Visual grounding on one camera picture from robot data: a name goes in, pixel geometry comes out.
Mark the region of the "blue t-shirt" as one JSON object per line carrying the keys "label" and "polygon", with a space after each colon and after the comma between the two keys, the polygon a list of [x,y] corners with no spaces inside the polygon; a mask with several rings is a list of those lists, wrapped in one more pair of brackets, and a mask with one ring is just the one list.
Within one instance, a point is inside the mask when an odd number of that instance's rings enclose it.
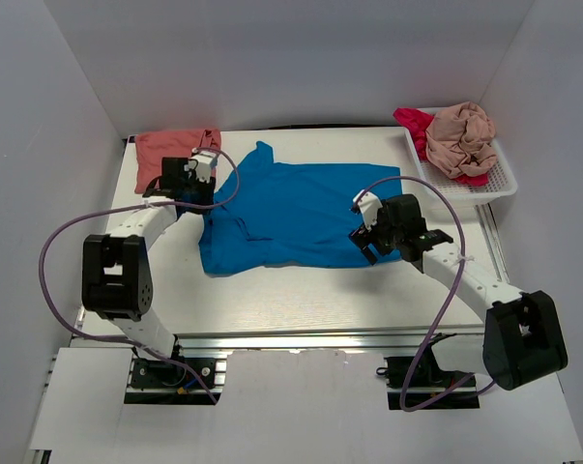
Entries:
{"label": "blue t-shirt", "polygon": [[351,211],[364,188],[386,199],[402,192],[396,166],[369,163],[277,162],[257,142],[218,188],[218,203],[199,241],[205,273],[227,276],[252,268],[299,265],[368,266],[348,236],[361,224]]}

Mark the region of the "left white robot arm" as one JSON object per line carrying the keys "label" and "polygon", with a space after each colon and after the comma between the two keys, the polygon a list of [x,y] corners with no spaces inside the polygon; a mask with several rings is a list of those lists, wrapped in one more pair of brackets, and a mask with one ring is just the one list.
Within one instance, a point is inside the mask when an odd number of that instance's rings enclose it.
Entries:
{"label": "left white robot arm", "polygon": [[161,174],[142,194],[141,208],[104,235],[83,244],[84,308],[111,322],[139,347],[169,357],[176,336],[152,309],[154,286],[148,250],[186,211],[205,214],[213,204],[218,157],[194,152],[164,158]]}

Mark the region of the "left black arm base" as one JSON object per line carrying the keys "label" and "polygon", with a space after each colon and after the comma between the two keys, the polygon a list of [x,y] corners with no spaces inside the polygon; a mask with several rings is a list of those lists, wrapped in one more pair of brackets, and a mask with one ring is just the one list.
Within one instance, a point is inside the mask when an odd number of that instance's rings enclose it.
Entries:
{"label": "left black arm base", "polygon": [[[226,360],[184,358],[215,399],[219,399],[225,379]],[[134,358],[128,377],[124,403],[127,405],[213,406],[210,396],[194,375],[183,368],[156,360]]]}

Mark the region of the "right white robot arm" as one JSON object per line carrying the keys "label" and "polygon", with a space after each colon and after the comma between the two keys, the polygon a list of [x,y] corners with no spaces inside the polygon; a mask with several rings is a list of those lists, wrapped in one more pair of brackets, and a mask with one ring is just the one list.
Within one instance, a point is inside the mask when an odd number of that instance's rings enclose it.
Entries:
{"label": "right white robot arm", "polygon": [[402,194],[381,200],[358,194],[353,212],[363,218],[350,239],[369,263],[396,251],[420,273],[453,290],[484,324],[483,333],[433,338],[423,358],[442,371],[489,376],[512,391],[558,372],[568,353],[553,299],[499,280],[465,256],[453,238],[430,230],[418,199]]}

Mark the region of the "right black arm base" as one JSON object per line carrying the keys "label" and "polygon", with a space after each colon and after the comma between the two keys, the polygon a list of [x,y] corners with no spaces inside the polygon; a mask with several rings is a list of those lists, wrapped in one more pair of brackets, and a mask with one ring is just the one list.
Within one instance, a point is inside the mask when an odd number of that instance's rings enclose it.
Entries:
{"label": "right black arm base", "polygon": [[[376,368],[375,374],[383,379],[387,386],[388,407],[391,411],[400,411],[400,393],[408,367],[413,357],[388,357],[385,365]],[[465,374],[460,371],[444,371],[435,361],[422,360],[412,376],[406,405],[416,406],[437,396],[442,391],[463,379]],[[476,395],[477,382],[474,377],[461,388],[427,406],[427,410],[472,410],[480,408]]]}

